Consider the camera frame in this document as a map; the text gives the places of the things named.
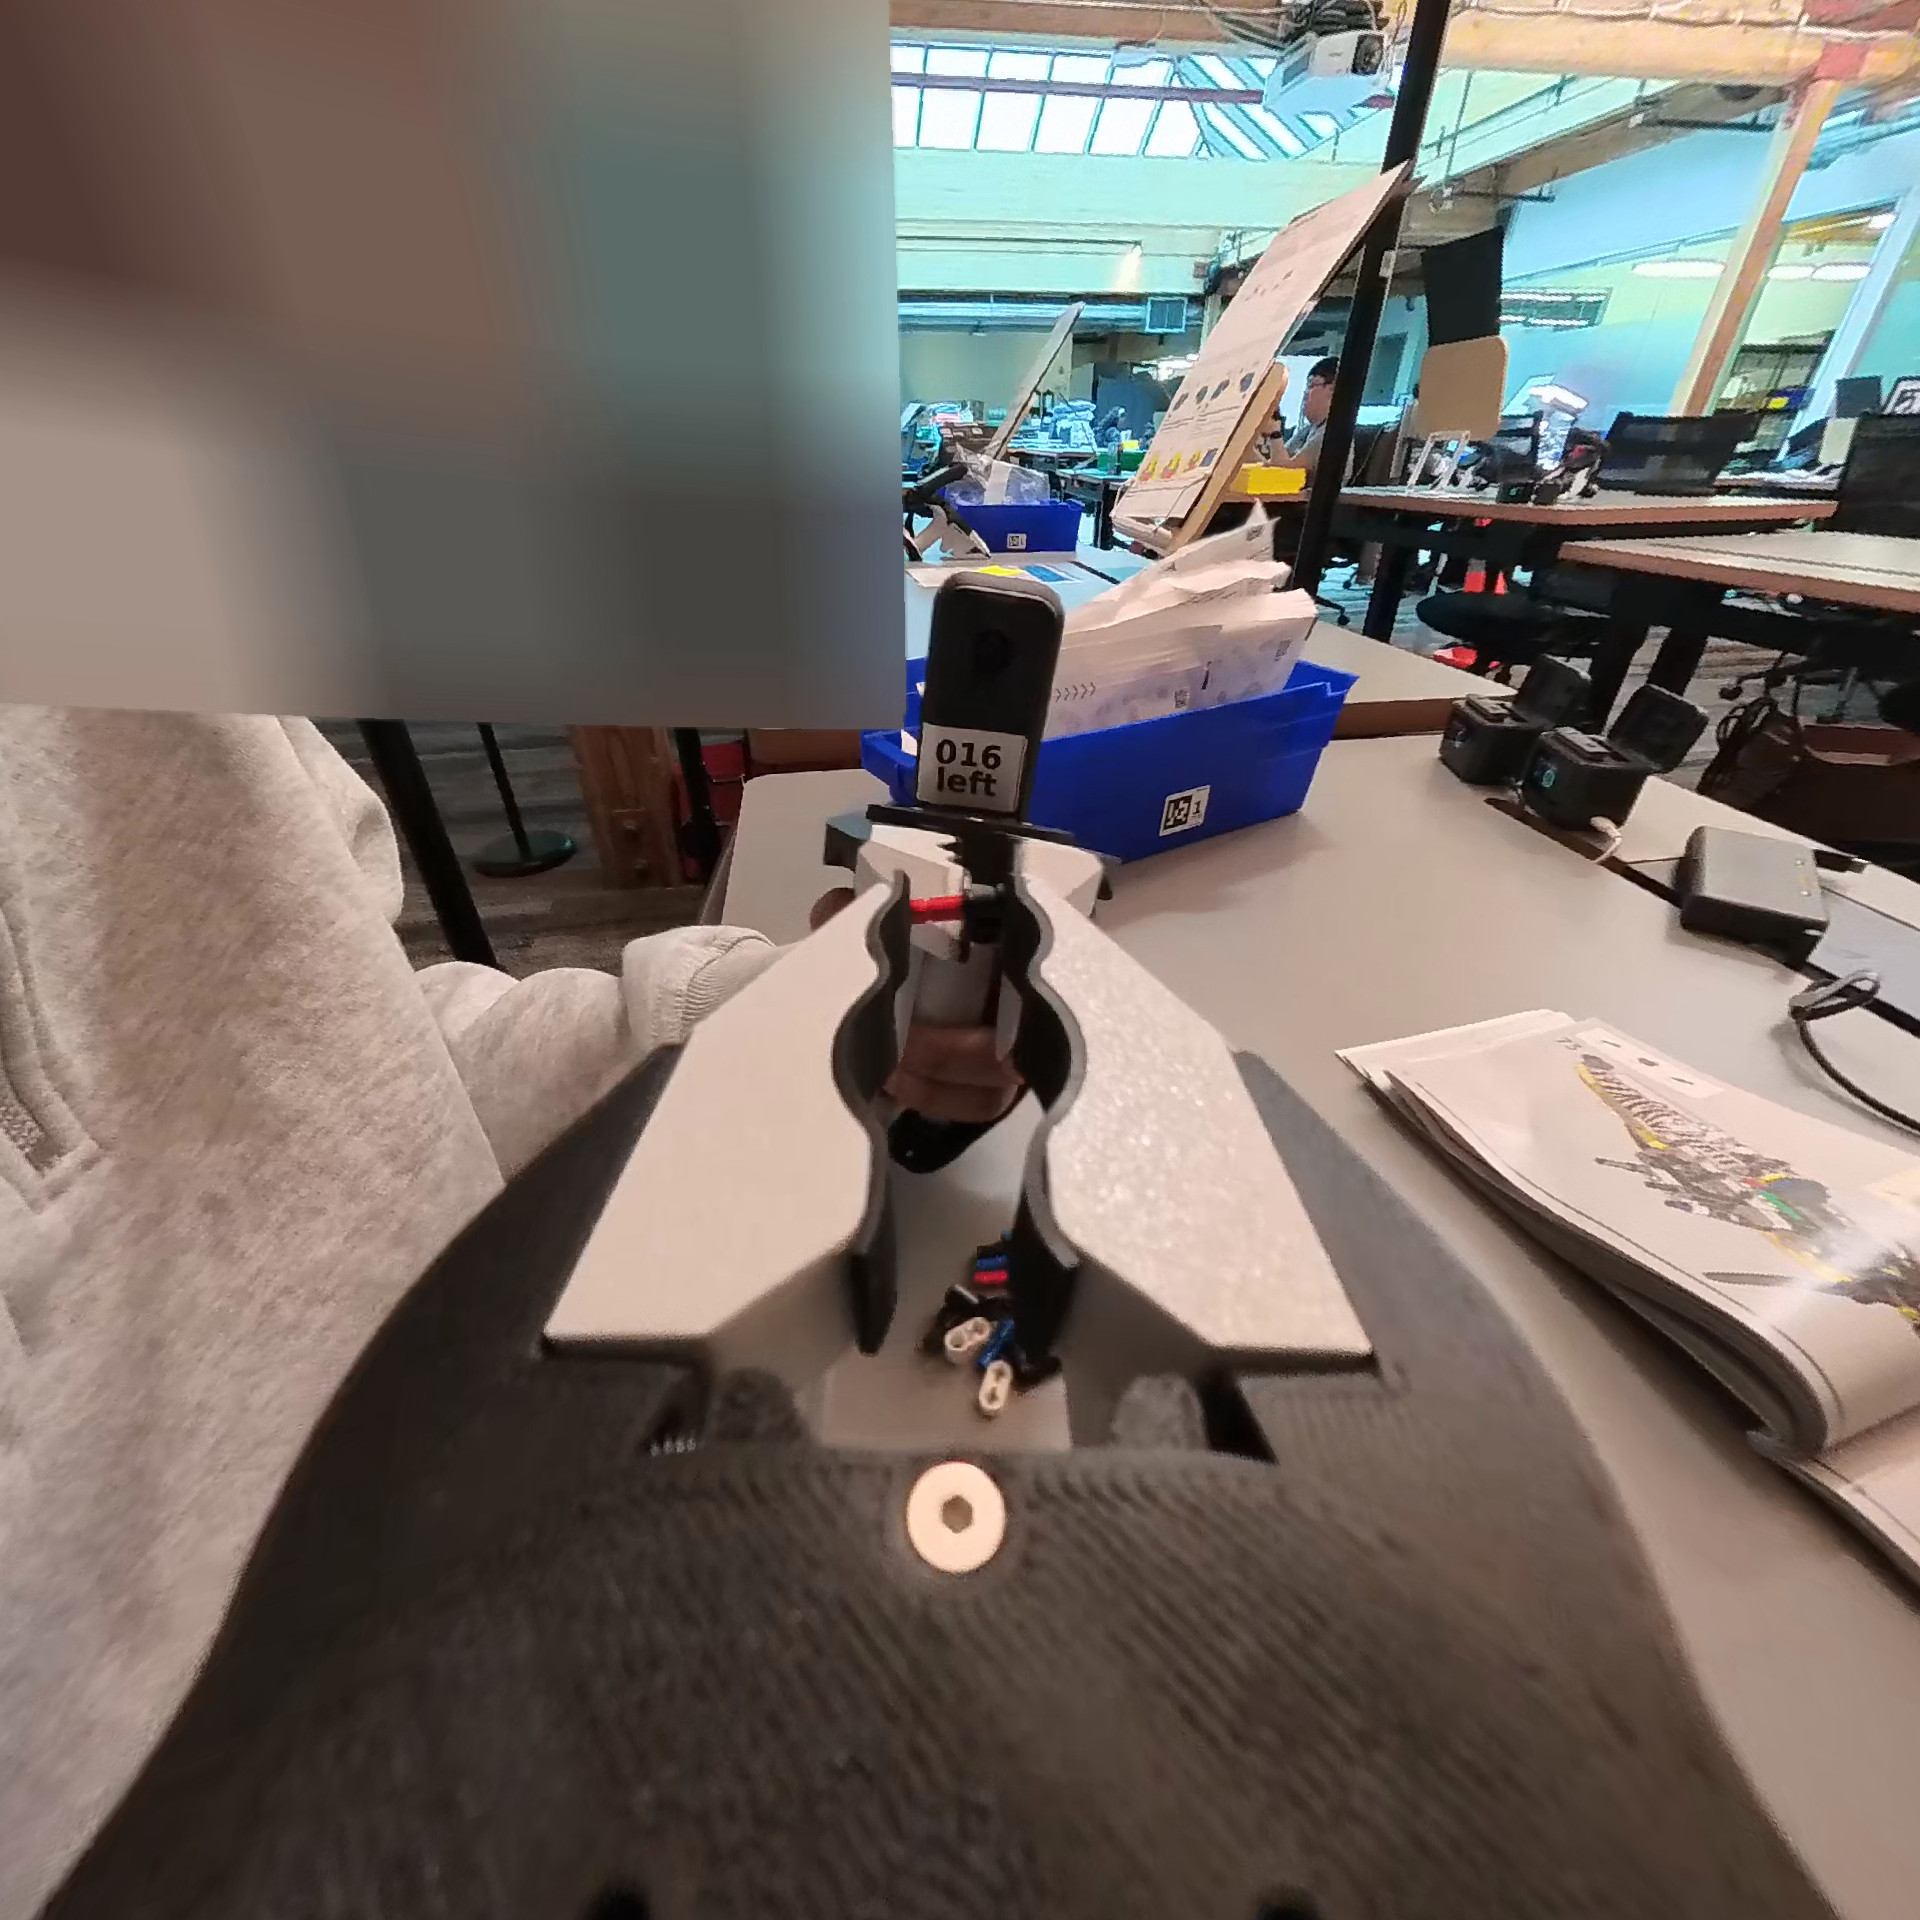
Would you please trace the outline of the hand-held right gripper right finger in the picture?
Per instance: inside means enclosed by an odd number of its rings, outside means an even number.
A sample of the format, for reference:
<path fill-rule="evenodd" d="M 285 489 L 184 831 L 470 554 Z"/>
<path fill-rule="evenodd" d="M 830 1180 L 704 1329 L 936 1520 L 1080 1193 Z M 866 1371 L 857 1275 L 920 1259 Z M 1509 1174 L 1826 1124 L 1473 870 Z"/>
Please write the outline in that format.
<path fill-rule="evenodd" d="M 1043 880 L 1011 886 L 1002 969 L 1038 1113 L 1011 1256 L 1036 1354 L 1069 1380 L 1367 1372 L 1236 1049 Z"/>

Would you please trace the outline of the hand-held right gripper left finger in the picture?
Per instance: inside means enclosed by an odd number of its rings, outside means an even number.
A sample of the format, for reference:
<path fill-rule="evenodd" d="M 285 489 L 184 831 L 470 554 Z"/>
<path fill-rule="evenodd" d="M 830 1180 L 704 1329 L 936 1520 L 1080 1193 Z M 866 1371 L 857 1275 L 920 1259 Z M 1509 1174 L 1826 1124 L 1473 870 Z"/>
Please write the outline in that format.
<path fill-rule="evenodd" d="M 829 1371 L 899 1309 L 882 1097 L 905 880 L 865 888 L 684 1044 L 545 1343 L 697 1371 Z"/>

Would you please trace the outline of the pile of small lego pieces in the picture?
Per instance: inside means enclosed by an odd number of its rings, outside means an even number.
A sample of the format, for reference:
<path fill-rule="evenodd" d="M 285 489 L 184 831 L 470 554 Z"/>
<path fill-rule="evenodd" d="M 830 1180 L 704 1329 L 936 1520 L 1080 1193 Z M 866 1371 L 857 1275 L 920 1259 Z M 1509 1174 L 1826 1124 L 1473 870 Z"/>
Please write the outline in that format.
<path fill-rule="evenodd" d="M 938 1298 L 920 1350 L 973 1383 L 973 1408 L 996 1422 L 1021 1401 L 1062 1380 L 1060 1277 L 1013 1228 L 978 1243 L 962 1277 Z"/>

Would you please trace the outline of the person's left hand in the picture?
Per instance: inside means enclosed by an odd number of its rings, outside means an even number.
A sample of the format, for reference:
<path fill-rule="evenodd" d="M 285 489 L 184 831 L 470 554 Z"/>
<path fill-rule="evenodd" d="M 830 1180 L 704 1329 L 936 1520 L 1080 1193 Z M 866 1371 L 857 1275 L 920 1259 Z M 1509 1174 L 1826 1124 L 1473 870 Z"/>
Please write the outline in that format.
<path fill-rule="evenodd" d="M 932 1123 L 990 1127 L 1026 1095 L 1015 1061 L 998 1053 L 996 1023 L 948 1021 L 951 990 L 970 987 L 966 967 L 932 953 L 915 936 L 916 969 L 912 1021 L 899 1044 L 893 1073 L 877 1093 L 877 1116 L 893 1120 L 916 1113 Z"/>

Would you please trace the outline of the small blue bin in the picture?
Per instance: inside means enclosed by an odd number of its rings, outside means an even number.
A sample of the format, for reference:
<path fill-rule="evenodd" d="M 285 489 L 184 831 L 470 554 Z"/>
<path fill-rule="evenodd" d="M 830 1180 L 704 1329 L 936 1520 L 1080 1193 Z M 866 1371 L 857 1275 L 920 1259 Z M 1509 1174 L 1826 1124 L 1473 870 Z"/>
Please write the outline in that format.
<path fill-rule="evenodd" d="M 948 519 L 996 556 L 1069 556 L 1084 530 L 1084 510 L 1072 499 L 956 500 L 945 503 Z"/>

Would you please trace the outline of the bundle of white printed bags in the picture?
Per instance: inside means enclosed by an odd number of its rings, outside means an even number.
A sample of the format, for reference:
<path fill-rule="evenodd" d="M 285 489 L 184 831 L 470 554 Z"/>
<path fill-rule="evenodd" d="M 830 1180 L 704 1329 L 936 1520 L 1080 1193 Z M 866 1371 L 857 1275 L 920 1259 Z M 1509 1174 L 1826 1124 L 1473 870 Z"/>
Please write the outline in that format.
<path fill-rule="evenodd" d="M 1044 738 L 1276 695 L 1316 621 L 1276 559 L 1275 516 L 1254 508 L 1069 613 Z"/>

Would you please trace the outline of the dark round stand base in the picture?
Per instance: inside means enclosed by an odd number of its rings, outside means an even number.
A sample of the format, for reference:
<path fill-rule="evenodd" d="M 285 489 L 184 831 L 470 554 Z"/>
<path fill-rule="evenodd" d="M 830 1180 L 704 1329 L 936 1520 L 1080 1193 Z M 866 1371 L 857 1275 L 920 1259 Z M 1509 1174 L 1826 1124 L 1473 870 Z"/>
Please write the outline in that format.
<path fill-rule="evenodd" d="M 572 863 L 578 855 L 575 837 L 554 829 L 528 826 L 497 730 L 480 722 L 477 733 L 507 826 L 504 837 L 489 843 L 472 856 L 477 875 L 491 880 L 522 880 L 550 875 Z"/>

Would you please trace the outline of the cardboard display board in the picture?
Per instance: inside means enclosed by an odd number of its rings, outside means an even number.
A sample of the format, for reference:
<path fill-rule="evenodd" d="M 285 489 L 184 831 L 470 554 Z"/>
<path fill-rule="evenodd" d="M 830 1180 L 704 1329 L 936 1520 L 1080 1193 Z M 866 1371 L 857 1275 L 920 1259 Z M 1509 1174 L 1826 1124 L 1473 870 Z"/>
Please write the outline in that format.
<path fill-rule="evenodd" d="M 1140 469 L 1117 499 L 1119 539 L 1163 559 L 1204 532 L 1284 397 L 1286 339 L 1376 217 L 1406 197 L 1411 179 L 1411 163 L 1401 160 L 1276 233 L 1212 324 Z"/>

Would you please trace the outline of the wooden desk divider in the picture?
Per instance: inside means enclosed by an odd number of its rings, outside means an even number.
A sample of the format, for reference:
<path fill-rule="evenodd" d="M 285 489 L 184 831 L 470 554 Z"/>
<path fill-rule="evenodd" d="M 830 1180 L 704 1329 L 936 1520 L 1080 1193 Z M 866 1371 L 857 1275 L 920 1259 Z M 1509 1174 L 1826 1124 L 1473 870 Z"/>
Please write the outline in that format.
<path fill-rule="evenodd" d="M 1509 389 L 1509 341 L 1500 334 L 1431 344 L 1416 372 L 1408 432 L 1418 440 L 1484 443 L 1498 435 Z"/>

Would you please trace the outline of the person's grey hooded sweater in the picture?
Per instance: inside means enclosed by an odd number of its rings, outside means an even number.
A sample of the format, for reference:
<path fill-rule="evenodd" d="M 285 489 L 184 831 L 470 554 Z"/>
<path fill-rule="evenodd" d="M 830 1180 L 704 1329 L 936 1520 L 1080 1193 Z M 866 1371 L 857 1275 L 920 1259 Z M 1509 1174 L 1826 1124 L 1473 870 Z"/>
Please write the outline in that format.
<path fill-rule="evenodd" d="M 3 1910 L 202 1669 L 318 1418 L 509 1183 L 307 718 L 3 716 Z"/>

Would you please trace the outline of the wooden office table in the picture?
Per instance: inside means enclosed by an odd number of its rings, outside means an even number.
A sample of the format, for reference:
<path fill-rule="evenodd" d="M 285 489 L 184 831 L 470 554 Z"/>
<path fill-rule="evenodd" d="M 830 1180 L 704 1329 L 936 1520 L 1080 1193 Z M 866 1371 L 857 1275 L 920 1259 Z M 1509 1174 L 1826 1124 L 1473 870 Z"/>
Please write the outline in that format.
<path fill-rule="evenodd" d="M 1919 541 L 1896 535 L 1789 530 L 1681 539 L 1574 541 L 1563 565 L 1612 584 L 1591 664 L 1591 725 L 1606 722 L 1651 631 L 1665 643 L 1647 674 L 1671 695 L 1693 685 L 1728 594 L 1789 597 L 1844 613 L 1889 615 L 1917 628 Z"/>
<path fill-rule="evenodd" d="M 1431 552 L 1492 566 L 1551 566 L 1565 546 L 1587 541 L 1681 539 L 1779 532 L 1836 514 L 1833 494 L 1648 494 L 1592 493 L 1557 503 L 1500 500 L 1464 489 L 1347 489 L 1333 530 L 1357 546 L 1380 546 L 1365 636 L 1391 643 L 1412 573 L 1412 556 Z"/>

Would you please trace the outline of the white ceiling projector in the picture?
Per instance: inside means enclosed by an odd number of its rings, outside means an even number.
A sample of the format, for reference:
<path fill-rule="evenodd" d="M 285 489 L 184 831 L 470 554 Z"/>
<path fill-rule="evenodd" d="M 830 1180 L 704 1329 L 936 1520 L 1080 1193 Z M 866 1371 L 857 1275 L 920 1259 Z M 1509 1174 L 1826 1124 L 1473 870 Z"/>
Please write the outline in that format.
<path fill-rule="evenodd" d="M 1260 109 L 1281 119 L 1342 117 L 1394 103 L 1388 38 L 1375 28 L 1307 35 L 1281 51 Z"/>

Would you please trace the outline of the black bag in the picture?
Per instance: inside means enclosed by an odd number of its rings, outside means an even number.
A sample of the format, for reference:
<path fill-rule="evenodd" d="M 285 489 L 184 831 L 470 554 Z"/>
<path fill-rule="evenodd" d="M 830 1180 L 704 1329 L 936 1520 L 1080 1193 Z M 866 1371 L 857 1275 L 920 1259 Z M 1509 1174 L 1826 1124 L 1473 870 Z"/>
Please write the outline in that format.
<path fill-rule="evenodd" d="M 1717 804 L 1765 816 L 1770 800 L 1806 760 L 1798 715 L 1762 693 L 1728 712 L 1714 728 L 1714 754 L 1696 790 Z"/>

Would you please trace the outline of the black flat device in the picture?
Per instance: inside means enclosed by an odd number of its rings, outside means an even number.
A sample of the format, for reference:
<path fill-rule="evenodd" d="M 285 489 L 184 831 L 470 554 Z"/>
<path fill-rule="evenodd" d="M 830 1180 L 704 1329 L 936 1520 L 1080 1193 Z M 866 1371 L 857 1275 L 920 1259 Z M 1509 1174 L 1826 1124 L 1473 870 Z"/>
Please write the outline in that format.
<path fill-rule="evenodd" d="M 1891 915 L 1826 890 L 1829 923 L 1798 971 L 1826 984 L 1869 975 L 1879 984 L 1867 1010 L 1919 1039 L 1919 930 Z"/>

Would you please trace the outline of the brown cardboard box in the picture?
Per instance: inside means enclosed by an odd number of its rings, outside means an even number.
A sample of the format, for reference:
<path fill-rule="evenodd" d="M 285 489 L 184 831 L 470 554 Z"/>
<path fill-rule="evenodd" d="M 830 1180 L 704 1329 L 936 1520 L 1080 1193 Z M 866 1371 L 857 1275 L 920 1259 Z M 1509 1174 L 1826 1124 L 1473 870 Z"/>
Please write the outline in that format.
<path fill-rule="evenodd" d="M 1896 867 L 1919 858 L 1919 734 L 1813 725 L 1780 793 L 1780 821 L 1836 851 Z"/>

